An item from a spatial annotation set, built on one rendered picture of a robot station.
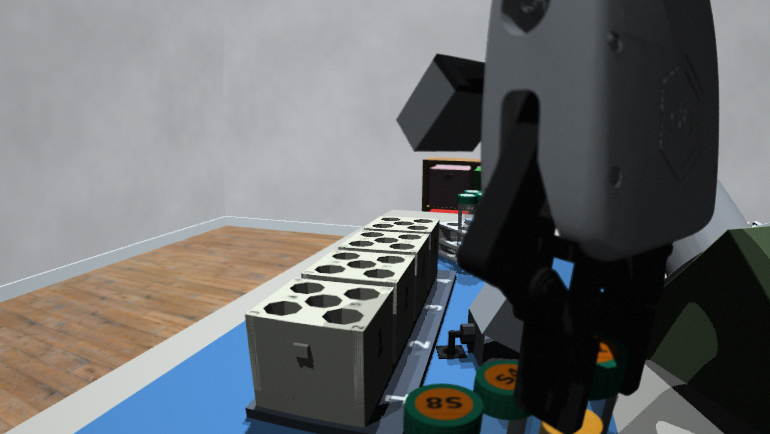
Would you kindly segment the clear conical tube with orange liquid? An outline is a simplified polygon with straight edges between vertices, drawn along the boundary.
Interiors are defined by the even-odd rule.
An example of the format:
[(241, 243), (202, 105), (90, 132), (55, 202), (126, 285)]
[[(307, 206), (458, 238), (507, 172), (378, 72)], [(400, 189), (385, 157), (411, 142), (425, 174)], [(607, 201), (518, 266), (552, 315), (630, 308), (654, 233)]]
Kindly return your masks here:
[(437, 383), (410, 392), (404, 403), (404, 434), (480, 434), (483, 401), (474, 391)]
[(518, 361), (498, 360), (480, 366), (473, 391), (483, 401), (480, 434), (530, 434), (533, 417), (514, 401)]

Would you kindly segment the conical tube with amber liquid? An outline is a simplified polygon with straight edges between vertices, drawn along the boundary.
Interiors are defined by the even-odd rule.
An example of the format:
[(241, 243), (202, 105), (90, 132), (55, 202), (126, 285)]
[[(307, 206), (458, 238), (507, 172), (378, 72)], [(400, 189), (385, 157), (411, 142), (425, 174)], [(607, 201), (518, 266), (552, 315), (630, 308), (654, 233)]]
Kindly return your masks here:
[[(582, 428), (574, 434), (607, 434), (618, 392), (628, 364), (624, 344), (607, 335), (590, 332), (601, 339), (591, 392)], [(536, 434), (561, 434), (539, 420)]]

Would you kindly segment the blue flat mat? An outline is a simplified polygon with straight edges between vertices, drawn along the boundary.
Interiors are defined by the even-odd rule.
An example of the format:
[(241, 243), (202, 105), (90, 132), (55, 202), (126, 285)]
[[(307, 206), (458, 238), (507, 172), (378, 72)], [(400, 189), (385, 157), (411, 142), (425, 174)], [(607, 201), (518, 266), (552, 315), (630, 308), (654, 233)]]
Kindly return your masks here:
[[(467, 358), (439, 359), (448, 331), (468, 323), (468, 308), (486, 282), (439, 254), (439, 270), (457, 271), (422, 386), (447, 383), (473, 391), (480, 367), (469, 344)], [(134, 393), (74, 434), (317, 434), (246, 416), (255, 398), (246, 321)]]

